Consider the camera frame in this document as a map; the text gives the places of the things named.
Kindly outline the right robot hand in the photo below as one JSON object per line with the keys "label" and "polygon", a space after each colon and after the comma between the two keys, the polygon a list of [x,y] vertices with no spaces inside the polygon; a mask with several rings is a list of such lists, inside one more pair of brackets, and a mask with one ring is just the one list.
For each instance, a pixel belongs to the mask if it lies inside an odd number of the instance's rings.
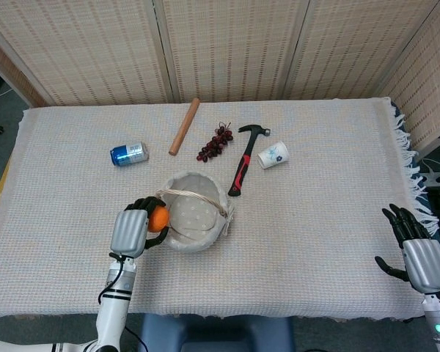
{"label": "right robot hand", "polygon": [[430,237],[409,210],[391,204],[382,213],[393,230],[405,268],[393,268],[376,256],[378,267],[385,274],[410,283],[419,293],[440,293],[440,242]]}

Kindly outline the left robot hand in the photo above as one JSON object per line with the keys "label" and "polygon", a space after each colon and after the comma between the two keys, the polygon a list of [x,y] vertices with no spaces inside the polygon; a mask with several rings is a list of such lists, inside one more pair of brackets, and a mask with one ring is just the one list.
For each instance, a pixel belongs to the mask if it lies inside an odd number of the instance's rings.
{"label": "left robot hand", "polygon": [[139,198],[119,212],[111,238],[111,251],[137,258],[145,249],[160,245],[169,228],[166,203],[150,196]]}

